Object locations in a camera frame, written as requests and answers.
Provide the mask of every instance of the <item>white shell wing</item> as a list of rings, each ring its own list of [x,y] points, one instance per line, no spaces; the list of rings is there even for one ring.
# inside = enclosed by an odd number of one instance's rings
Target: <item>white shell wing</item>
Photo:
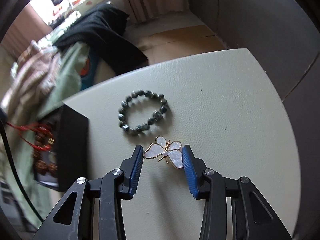
[[[166,139],[165,139],[163,136],[158,136],[158,137],[156,138],[156,143],[157,143],[157,144],[160,144],[160,145],[162,146],[162,148],[165,149],[165,146],[166,146],[166,144],[167,144],[167,141],[166,141]]]
[[[180,151],[178,151],[178,150],[168,151],[168,156],[169,156],[169,159],[172,162],[173,166],[175,166],[178,169],[183,168],[182,153]]]
[[[150,145],[150,147],[143,153],[143,157],[146,159],[153,159],[162,154],[164,149],[162,148],[161,145],[157,143],[153,143]]]
[[[170,145],[168,147],[168,151],[170,151],[170,150],[179,150],[180,148],[181,148],[181,142],[173,141],[172,143],[170,143]]]

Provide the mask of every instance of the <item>metal screw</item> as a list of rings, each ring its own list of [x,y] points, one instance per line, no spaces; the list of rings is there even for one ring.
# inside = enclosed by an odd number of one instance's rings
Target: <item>metal screw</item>
[[[77,183],[78,183],[78,184],[83,184],[83,183],[85,183],[85,178],[84,178],[84,177],[80,177],[79,179],[77,179]]]
[[[121,169],[114,169],[114,170],[112,171],[112,174],[113,174],[113,175],[120,175],[121,173],[122,173]]]
[[[249,180],[247,177],[241,177],[240,181],[241,181],[242,183],[247,184],[247,183],[249,183],[250,180]]]
[[[212,175],[212,174],[214,174],[214,171],[213,171],[213,169],[206,169],[204,171],[204,173],[207,174],[207,175]]]

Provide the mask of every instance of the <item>green cloth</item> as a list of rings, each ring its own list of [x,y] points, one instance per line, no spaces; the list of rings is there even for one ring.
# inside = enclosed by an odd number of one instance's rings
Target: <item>green cloth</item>
[[[52,90],[47,100],[43,103],[40,109],[31,114],[29,123],[35,122],[37,119],[50,113],[61,105],[62,100],[80,91],[81,78],[80,70],[85,66],[89,47],[85,43],[78,42],[64,53],[61,57],[61,69],[56,80],[56,87]],[[35,141],[35,134],[27,131],[23,134],[26,140]],[[33,148],[23,140],[20,140],[13,155],[14,163],[29,198],[33,205],[38,210],[43,219],[49,214],[52,207],[49,189],[36,183],[32,172],[32,152]],[[41,221],[36,217],[34,212],[29,207],[24,199],[18,185],[13,177],[9,163],[5,167],[5,179],[8,183],[14,197],[19,202],[25,217],[37,228],[40,227]]]

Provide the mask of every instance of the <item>blue gripper pad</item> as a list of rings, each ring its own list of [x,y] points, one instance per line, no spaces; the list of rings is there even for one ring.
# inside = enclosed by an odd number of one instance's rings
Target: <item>blue gripper pad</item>
[[[143,148],[140,147],[138,156],[136,158],[136,161],[134,163],[132,173],[130,175],[130,189],[129,189],[129,195],[131,198],[133,198],[133,195],[137,192],[138,182],[140,178],[140,173],[142,169],[143,164]]]
[[[193,195],[195,199],[197,199],[199,194],[199,190],[197,187],[197,176],[196,176],[195,168],[193,166],[193,163],[189,155],[189,151],[191,151],[191,149],[190,150],[189,149],[190,149],[189,145],[186,145],[182,148],[182,163],[183,163],[184,172],[186,174],[186,179],[189,185],[190,193]]]

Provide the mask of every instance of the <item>black box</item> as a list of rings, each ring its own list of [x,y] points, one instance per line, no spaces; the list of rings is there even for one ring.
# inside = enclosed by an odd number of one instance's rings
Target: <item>black box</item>
[[[37,183],[60,192],[66,192],[79,177],[87,178],[87,141],[89,120],[67,105],[47,114],[38,121],[53,127],[54,144],[50,151],[41,152],[47,164],[56,163],[56,178],[50,173],[38,174],[33,167]]]

